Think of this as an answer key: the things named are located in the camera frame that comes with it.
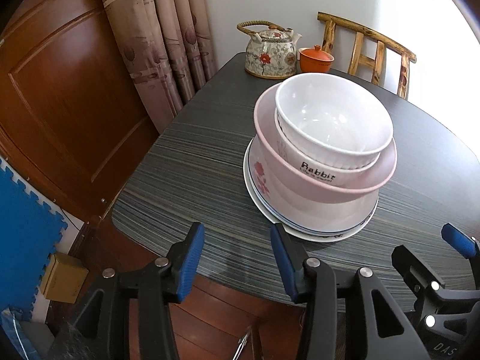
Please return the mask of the beige patterned curtain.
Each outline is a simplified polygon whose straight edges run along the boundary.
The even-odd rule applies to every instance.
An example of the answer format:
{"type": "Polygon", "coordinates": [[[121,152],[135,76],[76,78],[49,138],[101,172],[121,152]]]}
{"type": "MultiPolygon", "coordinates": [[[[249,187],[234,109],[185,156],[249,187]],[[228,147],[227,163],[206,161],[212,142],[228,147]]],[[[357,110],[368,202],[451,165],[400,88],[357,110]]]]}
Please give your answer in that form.
{"type": "Polygon", "coordinates": [[[102,0],[124,64],[159,132],[216,74],[205,0],[102,0]]]}

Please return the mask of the cardboard box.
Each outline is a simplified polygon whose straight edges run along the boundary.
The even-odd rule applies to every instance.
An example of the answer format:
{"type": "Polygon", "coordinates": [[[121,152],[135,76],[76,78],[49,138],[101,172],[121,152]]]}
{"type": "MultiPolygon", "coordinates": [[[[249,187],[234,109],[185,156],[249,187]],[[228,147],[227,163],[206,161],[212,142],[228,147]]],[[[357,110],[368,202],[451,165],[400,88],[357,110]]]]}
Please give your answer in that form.
{"type": "Polygon", "coordinates": [[[41,294],[50,301],[74,304],[88,273],[79,259],[56,252],[42,277],[41,294]]]}

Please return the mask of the wooden door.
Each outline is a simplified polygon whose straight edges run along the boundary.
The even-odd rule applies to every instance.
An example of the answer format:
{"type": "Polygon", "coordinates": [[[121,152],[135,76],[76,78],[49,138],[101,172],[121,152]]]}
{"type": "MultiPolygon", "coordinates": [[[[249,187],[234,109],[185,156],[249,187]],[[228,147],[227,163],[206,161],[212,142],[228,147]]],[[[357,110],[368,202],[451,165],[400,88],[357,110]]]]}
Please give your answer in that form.
{"type": "Polygon", "coordinates": [[[97,223],[158,137],[102,0],[23,0],[1,32],[1,154],[97,223]]]}

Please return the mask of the white Rabbit bowl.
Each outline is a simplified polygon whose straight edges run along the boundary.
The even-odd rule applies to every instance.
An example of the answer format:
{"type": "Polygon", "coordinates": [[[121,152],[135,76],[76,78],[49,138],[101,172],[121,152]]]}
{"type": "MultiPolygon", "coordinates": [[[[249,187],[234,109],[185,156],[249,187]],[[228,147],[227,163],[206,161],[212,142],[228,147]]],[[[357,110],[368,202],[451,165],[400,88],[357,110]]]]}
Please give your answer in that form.
{"type": "Polygon", "coordinates": [[[318,161],[308,157],[301,150],[297,149],[283,133],[279,124],[278,111],[274,111],[275,127],[277,130],[277,152],[292,165],[295,169],[301,171],[305,175],[315,180],[333,186],[344,186],[355,178],[362,176],[370,168],[372,168],[380,155],[378,154],[374,160],[366,166],[358,169],[341,169],[319,163],[318,161]]]}

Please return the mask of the wooden chair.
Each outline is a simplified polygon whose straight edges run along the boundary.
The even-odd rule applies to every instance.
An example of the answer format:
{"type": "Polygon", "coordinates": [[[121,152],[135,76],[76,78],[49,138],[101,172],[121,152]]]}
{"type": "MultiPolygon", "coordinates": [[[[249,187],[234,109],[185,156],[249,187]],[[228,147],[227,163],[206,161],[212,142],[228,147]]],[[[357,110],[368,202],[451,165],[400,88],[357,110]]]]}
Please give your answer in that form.
{"type": "Polygon", "coordinates": [[[404,100],[407,99],[410,65],[416,63],[416,55],[410,49],[377,30],[350,19],[321,11],[318,12],[316,18],[325,25],[321,49],[328,54],[334,54],[337,29],[345,29],[355,35],[346,71],[351,76],[356,76],[360,68],[368,68],[371,71],[370,82],[380,86],[386,52],[392,51],[400,56],[400,74],[396,94],[404,100]]]}

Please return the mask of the orange lidded cup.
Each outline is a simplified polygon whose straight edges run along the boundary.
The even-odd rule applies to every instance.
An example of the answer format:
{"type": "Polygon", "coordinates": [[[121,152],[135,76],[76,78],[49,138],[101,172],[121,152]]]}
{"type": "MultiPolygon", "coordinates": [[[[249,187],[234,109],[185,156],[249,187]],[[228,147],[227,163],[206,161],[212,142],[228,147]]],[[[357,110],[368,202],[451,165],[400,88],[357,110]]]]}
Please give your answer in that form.
{"type": "Polygon", "coordinates": [[[326,73],[335,60],[335,57],[315,45],[312,48],[300,48],[298,60],[301,72],[326,73]]]}

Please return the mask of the blue foam mat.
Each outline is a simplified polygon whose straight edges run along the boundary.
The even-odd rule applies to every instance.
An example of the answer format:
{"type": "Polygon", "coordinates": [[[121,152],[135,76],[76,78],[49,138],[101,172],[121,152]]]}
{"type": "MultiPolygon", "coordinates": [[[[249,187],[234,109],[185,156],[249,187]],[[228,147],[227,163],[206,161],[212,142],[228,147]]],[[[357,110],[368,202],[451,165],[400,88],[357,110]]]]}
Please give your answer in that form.
{"type": "Polygon", "coordinates": [[[35,295],[49,256],[68,227],[64,217],[1,168],[1,309],[32,318],[35,295]]]}

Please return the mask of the white ribbed bowl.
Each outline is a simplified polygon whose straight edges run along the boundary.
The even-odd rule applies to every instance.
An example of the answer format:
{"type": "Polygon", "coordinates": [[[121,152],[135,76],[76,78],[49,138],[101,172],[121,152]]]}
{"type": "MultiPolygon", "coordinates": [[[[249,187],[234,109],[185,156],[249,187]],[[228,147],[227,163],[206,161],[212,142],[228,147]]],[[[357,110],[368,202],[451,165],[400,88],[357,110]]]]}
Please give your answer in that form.
{"type": "Polygon", "coordinates": [[[279,126],[289,142],[330,167],[367,166],[393,139],[391,116],[366,88],[327,73],[301,73],[275,93],[279,126]]]}

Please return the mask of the floral ceramic teapot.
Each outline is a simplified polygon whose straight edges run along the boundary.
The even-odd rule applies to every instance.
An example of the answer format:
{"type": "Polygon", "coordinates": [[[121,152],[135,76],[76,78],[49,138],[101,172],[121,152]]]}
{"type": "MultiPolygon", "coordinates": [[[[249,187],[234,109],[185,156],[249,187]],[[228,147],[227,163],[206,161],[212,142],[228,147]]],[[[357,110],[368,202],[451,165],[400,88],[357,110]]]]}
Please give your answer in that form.
{"type": "Polygon", "coordinates": [[[250,37],[245,59],[249,74],[269,80],[285,80],[296,74],[300,33],[267,20],[241,22],[237,29],[250,37]]]}

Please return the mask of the large pink bowl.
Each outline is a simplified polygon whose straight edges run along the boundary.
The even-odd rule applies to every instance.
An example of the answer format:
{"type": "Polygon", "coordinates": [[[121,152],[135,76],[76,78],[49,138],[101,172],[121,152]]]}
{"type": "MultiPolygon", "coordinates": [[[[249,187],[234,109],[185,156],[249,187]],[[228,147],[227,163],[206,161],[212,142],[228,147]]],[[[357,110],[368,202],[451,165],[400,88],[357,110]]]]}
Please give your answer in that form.
{"type": "Polygon", "coordinates": [[[379,190],[391,179],[398,162],[394,141],[380,153],[372,168],[345,187],[322,183],[287,163],[278,153],[277,129],[274,123],[275,94],[278,87],[279,85],[273,85],[259,96],[253,117],[256,137],[267,168],[287,189],[318,203],[346,203],[379,190]]]}

